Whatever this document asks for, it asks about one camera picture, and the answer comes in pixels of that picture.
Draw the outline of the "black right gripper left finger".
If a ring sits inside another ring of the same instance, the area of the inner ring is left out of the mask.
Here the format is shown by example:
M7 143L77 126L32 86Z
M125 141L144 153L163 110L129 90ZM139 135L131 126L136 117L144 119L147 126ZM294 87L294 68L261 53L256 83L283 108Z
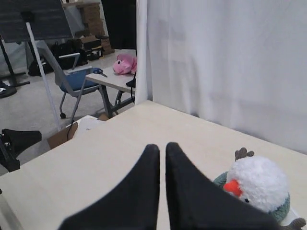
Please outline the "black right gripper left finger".
M160 150L145 147L125 178L104 197L66 218L61 230L154 230L160 194Z

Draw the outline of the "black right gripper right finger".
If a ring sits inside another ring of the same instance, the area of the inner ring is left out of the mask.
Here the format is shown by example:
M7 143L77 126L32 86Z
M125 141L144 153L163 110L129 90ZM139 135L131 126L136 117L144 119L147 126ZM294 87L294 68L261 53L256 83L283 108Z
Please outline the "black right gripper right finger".
M165 152L165 182L172 230L278 230L270 215L223 191L170 142Z

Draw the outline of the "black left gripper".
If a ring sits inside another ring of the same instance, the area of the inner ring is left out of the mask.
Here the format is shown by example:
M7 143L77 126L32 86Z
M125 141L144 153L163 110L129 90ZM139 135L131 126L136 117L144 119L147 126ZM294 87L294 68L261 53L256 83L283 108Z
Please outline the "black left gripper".
M42 134L40 131L3 129L0 132L0 164L8 172L20 169L20 161L17 157L41 140Z

